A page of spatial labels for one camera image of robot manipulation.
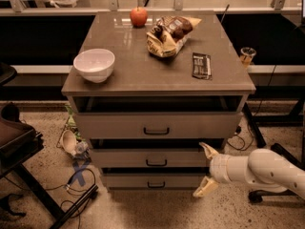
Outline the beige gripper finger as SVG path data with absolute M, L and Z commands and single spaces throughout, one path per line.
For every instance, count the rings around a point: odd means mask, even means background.
M 219 152 L 205 142 L 200 142 L 199 145 L 204 149 L 204 153 L 207 159 L 212 160 L 215 156 L 219 155 Z
M 212 177 L 204 177 L 199 185 L 199 187 L 193 192 L 195 198 L 203 198 L 209 193 L 217 189 L 219 183 L 215 181 Z

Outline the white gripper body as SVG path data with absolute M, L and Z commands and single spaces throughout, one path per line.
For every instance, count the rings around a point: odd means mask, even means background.
M 242 160 L 237 156 L 217 155 L 210 162 L 210 174 L 219 183 L 238 181 Z

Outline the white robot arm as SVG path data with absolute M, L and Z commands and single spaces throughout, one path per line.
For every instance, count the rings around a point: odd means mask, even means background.
M 210 161 L 210 174 L 193 192 L 195 198 L 207 196 L 220 183 L 232 182 L 276 194 L 289 190 L 305 198 L 305 171 L 286 157 L 269 149 L 256 149 L 248 156 L 230 156 L 220 154 L 205 142 L 199 145 Z

